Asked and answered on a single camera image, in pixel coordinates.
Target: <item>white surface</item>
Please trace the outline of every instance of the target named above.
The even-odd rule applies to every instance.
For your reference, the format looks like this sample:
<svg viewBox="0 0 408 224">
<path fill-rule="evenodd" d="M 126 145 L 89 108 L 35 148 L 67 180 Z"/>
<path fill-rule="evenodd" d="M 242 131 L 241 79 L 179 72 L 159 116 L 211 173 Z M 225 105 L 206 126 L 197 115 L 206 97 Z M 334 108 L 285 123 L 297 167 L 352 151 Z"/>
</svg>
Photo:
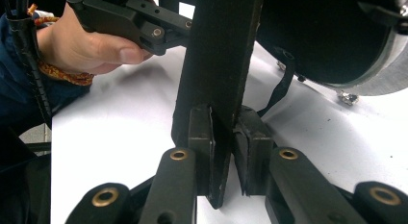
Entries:
<svg viewBox="0 0 408 224">
<path fill-rule="evenodd" d="M 53 120 L 52 223 L 64 223 L 91 188 L 114 182 L 135 187 L 155 174 L 170 137 L 185 49 L 98 76 L 90 93 Z M 282 77 L 259 45 L 243 103 L 264 106 Z M 408 90 L 363 97 L 354 107 L 334 91 L 293 81 L 265 121 L 279 145 L 303 151 L 333 184 L 352 191 L 379 181 L 408 192 Z M 241 197 L 231 164 L 224 206 L 198 199 L 198 223 L 269 223 L 262 196 Z"/>
</svg>

